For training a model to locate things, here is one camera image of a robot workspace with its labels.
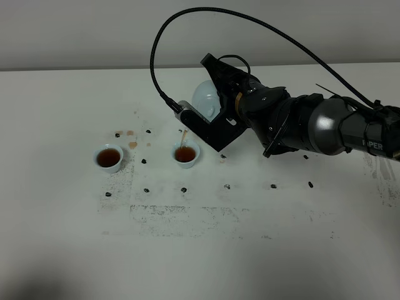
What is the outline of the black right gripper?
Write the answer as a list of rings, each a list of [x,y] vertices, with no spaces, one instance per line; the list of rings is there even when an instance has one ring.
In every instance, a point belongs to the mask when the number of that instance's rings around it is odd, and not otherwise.
[[[223,100],[232,104],[234,112],[256,134],[266,131],[266,87],[249,74],[207,54],[201,61],[217,90],[222,106]]]

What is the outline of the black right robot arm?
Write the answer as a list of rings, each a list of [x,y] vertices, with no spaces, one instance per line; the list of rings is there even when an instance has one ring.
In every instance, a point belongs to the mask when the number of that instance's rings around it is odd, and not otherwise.
[[[210,123],[206,142],[220,151],[252,129],[265,157],[297,150],[334,156],[358,150],[399,159],[399,108],[368,108],[350,97],[322,94],[292,97],[285,87],[259,80],[211,54],[201,64],[220,97],[221,110]]]

